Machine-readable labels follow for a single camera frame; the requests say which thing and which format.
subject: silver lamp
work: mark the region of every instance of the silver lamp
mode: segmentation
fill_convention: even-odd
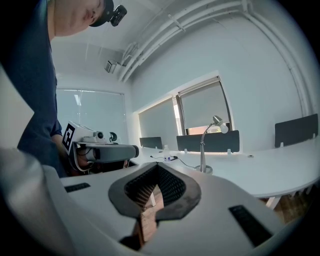
[[[208,129],[211,127],[211,126],[219,126],[220,129],[221,129],[221,132],[223,134],[226,134],[228,132],[228,127],[224,125],[224,121],[217,115],[213,116],[213,123],[211,123],[209,125],[209,127],[204,131],[204,133],[202,134],[202,137],[201,137],[201,143],[200,143],[200,165],[196,166],[195,168],[197,170],[199,170],[200,172],[202,173],[206,173],[206,174],[212,174],[213,172],[213,169],[211,166],[209,165],[206,165],[206,156],[205,156],[205,143],[204,143],[204,140],[205,140],[205,135],[208,131]]]

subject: white table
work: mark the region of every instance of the white table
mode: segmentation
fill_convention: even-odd
[[[140,147],[136,164],[163,162],[161,149]],[[199,153],[171,151],[189,166],[200,164]],[[172,165],[185,166],[180,160]],[[257,198],[270,198],[267,206],[274,209],[281,196],[307,188],[319,180],[319,136],[295,145],[243,154],[206,154],[206,164],[213,175],[227,179]]]

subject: blue shirt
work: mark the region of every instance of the blue shirt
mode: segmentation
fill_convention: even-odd
[[[65,177],[57,146],[51,139],[53,135],[61,135],[61,125],[57,120],[57,79],[48,34],[47,0],[40,0],[35,6],[3,67],[34,111],[18,149],[35,156],[41,164],[54,167],[60,177]]]

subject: person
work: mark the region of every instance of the person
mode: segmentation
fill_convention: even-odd
[[[110,21],[114,3],[112,0],[22,2],[19,5],[24,5],[24,13],[15,15],[17,25],[1,53],[4,70],[34,111],[18,149],[35,156],[42,165],[54,167],[59,177],[66,177],[73,169],[62,145],[62,127],[57,119],[57,79],[51,41]],[[14,7],[3,10],[11,13]],[[87,161],[82,157],[79,164],[84,168]]]

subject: wooden floor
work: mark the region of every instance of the wooden floor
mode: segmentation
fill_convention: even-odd
[[[284,224],[288,224],[304,216],[316,194],[316,190],[317,188],[313,186],[309,195],[306,194],[306,191],[303,193],[297,192],[294,197],[284,195],[281,197],[274,211]],[[164,207],[162,194],[158,186],[155,187],[153,194],[156,206],[153,207],[149,200],[145,205],[145,211],[141,214],[142,231],[145,242],[149,241],[157,231],[155,222],[156,212]],[[261,199],[261,201],[267,203],[268,199]]]

